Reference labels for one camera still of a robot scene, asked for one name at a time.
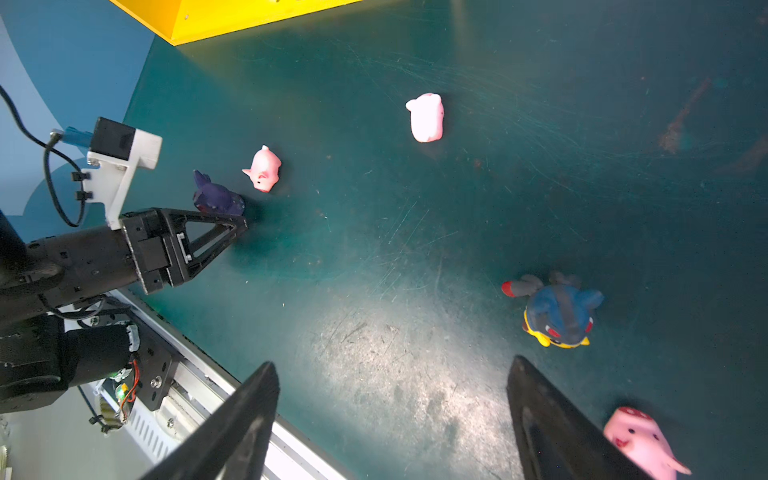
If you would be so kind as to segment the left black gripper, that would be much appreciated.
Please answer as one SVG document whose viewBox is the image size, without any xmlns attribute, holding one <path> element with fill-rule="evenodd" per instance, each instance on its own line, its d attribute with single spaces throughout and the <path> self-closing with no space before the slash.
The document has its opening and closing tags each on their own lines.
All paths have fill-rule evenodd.
<svg viewBox="0 0 768 480">
<path fill-rule="evenodd" d="M 147 295 L 191 281 L 248 231 L 243 216 L 165 208 L 125 214 L 121 225 Z"/>
</svg>

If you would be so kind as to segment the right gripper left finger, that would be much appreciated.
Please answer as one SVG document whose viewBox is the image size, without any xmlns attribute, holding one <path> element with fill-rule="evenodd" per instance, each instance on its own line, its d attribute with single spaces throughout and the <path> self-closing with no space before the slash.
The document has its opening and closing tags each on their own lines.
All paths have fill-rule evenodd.
<svg viewBox="0 0 768 480">
<path fill-rule="evenodd" d="M 279 377 L 263 363 L 146 479 L 260 479 L 277 416 Z"/>
</svg>

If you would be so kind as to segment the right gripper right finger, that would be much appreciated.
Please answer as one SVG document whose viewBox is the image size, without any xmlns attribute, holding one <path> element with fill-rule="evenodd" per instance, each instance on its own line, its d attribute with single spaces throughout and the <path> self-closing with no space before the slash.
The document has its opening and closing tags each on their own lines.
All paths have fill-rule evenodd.
<svg viewBox="0 0 768 480">
<path fill-rule="evenodd" d="M 514 357 L 507 398 L 526 479 L 647 479 L 528 359 Z"/>
</svg>

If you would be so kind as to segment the purple creature toy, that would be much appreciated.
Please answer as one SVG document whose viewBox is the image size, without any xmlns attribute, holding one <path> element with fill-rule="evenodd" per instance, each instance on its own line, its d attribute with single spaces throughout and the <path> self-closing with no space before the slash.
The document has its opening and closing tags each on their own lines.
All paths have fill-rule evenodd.
<svg viewBox="0 0 768 480">
<path fill-rule="evenodd" d="M 245 202 L 240 195 L 212 182 L 207 174 L 199 170 L 194 170 L 193 174 L 197 187 L 193 204 L 200 212 L 237 216 L 244 214 Z"/>
</svg>

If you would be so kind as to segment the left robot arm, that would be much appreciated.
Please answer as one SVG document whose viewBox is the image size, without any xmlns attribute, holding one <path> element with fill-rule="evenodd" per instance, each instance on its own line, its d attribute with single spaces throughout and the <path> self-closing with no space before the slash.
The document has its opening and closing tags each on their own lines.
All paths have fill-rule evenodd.
<svg viewBox="0 0 768 480">
<path fill-rule="evenodd" d="M 34 410 L 69 388 L 129 372 L 129 391 L 159 408 L 180 357 L 109 293 L 146 294 L 199 275 L 248 229 L 242 216 L 152 208 L 117 229 L 24 243 L 1 222 L 1 410 Z"/>
</svg>

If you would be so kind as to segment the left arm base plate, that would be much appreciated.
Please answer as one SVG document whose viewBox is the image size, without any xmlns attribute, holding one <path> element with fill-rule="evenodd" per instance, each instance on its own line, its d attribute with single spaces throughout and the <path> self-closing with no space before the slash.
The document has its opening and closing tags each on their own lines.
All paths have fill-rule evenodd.
<svg viewBox="0 0 768 480">
<path fill-rule="evenodd" d="M 125 325 L 127 363 L 137 363 L 139 381 L 137 397 L 150 411 L 157 411 L 169 393 L 177 366 L 178 350 L 150 326 L 134 321 Z"/>
</svg>

